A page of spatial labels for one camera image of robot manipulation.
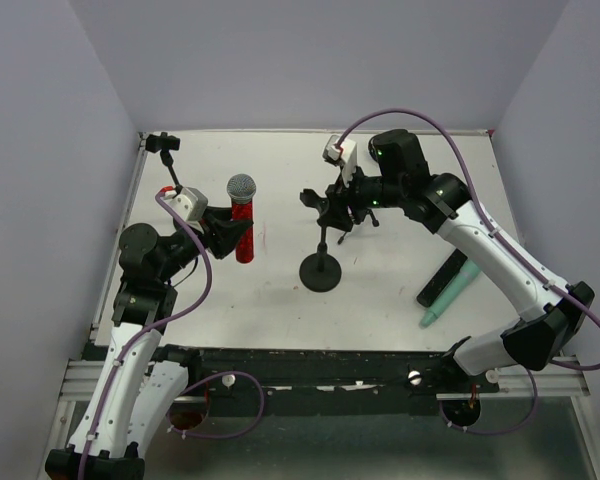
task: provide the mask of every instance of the microphone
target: microphone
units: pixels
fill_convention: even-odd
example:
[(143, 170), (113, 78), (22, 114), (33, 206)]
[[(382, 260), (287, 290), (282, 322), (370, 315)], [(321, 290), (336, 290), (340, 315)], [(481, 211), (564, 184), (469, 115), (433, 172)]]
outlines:
[[(229, 179), (227, 193), (231, 197), (231, 219), (253, 220), (253, 196), (256, 194), (256, 182), (249, 175), (239, 173)], [(242, 236), (236, 247), (236, 260), (249, 263), (253, 260), (253, 227)]]

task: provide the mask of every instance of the teal marker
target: teal marker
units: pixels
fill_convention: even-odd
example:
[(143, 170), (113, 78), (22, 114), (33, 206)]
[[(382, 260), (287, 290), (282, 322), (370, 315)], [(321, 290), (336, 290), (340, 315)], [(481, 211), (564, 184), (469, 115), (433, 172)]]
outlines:
[(471, 260), (464, 262), (464, 265), (462, 265), (462, 268), (454, 279), (451, 280), (451, 283), (449, 283), (440, 296), (436, 298), (433, 305), (427, 309), (427, 313), (425, 313), (422, 320), (420, 320), (420, 326), (422, 328), (427, 328), (440, 318), (449, 305), (451, 305), (458, 295), (473, 282), (479, 273), (480, 267)]

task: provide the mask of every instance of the white cable tie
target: white cable tie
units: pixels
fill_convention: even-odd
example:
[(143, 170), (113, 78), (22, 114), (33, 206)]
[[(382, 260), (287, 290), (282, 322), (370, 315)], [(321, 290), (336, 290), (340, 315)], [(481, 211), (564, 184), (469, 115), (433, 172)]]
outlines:
[(495, 228), (489, 232), (489, 237), (494, 238), (496, 234), (500, 233), (500, 230), (502, 230), (502, 227), (500, 225), (496, 225)]

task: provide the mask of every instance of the robotic arm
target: robotic arm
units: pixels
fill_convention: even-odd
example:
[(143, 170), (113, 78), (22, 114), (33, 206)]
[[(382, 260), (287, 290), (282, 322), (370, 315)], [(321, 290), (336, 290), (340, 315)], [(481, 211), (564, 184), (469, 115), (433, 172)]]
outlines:
[[(195, 189), (180, 187), (178, 193), (165, 192), (164, 198), (217, 259), (231, 253), (253, 225), (251, 220), (232, 221), (231, 208), (208, 207)], [(183, 229), (160, 236), (151, 225), (140, 223), (122, 232), (119, 247), (123, 275), (107, 357), (93, 400), (68, 447), (52, 450), (47, 458), (45, 470), (51, 478), (142, 478), (144, 453), (158, 425), (173, 399), (198, 380), (187, 358), (176, 355), (158, 359), (143, 382), (164, 332), (164, 326), (146, 327), (171, 316), (177, 292), (170, 280), (197, 259), (198, 244)]]
[(432, 175), (418, 138), (406, 130), (391, 130), (372, 138), (369, 151), (381, 176), (368, 177), (355, 163), (353, 146), (337, 148), (333, 138), (324, 152), (326, 161), (341, 169), (326, 198), (313, 190), (300, 194), (305, 206), (318, 209), (318, 224), (349, 232), (372, 209), (400, 208), (406, 217), (421, 223), (461, 250), (502, 290), (520, 318), (505, 328), (479, 337), (467, 337), (449, 354), (469, 376), (489, 369), (520, 364), (541, 370), (575, 335), (584, 319), (570, 302), (550, 286), (567, 290), (589, 306), (594, 293), (584, 282), (568, 284), (533, 258), (489, 217), (500, 235), (548, 279), (541, 284), (496, 240), (479, 216), (467, 186), (455, 175)]

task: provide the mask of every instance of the screw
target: screw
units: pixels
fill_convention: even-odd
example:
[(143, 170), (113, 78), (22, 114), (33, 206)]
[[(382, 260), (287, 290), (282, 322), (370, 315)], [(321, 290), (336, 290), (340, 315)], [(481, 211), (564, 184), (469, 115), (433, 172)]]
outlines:
[(236, 383), (235, 375), (225, 375), (224, 377), (222, 377), (222, 384), (225, 387), (230, 388), (233, 386), (234, 383)]
[(498, 375), (498, 372), (495, 370), (487, 370), (485, 377), (489, 383), (498, 383), (498, 380), (500, 379), (500, 375)]
[(417, 370), (411, 370), (407, 378), (409, 379), (409, 383), (414, 387), (417, 387), (422, 383), (422, 375), (420, 375), (420, 372)]

